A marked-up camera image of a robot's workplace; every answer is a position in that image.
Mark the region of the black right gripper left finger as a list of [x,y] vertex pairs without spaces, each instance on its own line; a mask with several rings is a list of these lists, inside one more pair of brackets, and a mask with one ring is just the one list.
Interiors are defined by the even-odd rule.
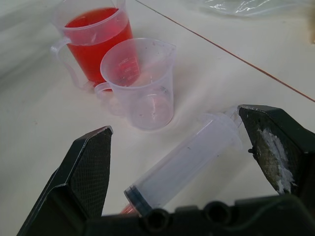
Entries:
[[76,139],[53,172],[17,236],[81,236],[99,218],[108,190],[111,126]]

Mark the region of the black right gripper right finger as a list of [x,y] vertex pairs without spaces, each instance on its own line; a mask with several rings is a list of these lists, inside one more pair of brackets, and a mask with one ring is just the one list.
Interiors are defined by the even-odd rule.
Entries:
[[315,133],[281,108],[240,105],[249,150],[279,194],[315,197]]

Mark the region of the clear plastic syringe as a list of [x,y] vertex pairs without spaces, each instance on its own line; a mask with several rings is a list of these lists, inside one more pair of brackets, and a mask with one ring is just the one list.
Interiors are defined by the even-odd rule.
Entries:
[[164,207],[210,161],[229,147],[242,147],[238,131],[241,124],[237,107],[224,113],[203,114],[202,127],[198,131],[183,140],[124,191],[128,205],[122,212],[136,212],[145,216],[152,209]]

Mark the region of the small clear measuring cup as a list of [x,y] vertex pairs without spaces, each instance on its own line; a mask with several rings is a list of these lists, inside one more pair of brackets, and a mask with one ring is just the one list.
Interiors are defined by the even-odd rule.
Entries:
[[95,87],[99,99],[111,89],[111,113],[124,116],[142,130],[165,127],[173,118],[173,66],[176,46],[157,39],[134,38],[111,48],[100,72],[105,82]]

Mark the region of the large cup with red liquid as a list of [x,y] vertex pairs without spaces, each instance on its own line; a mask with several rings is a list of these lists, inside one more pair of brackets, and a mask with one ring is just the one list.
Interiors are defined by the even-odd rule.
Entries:
[[[50,51],[64,64],[73,84],[82,90],[105,82],[100,73],[102,58],[116,44],[132,38],[126,0],[62,0],[53,14],[53,25],[62,38]],[[71,51],[85,78],[80,78],[61,59],[64,46]]]

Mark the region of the clear plastic bag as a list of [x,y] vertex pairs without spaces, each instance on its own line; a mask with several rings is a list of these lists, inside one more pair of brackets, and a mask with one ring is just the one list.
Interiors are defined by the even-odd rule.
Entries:
[[315,0],[202,0],[199,8],[221,15],[255,16],[315,6]]

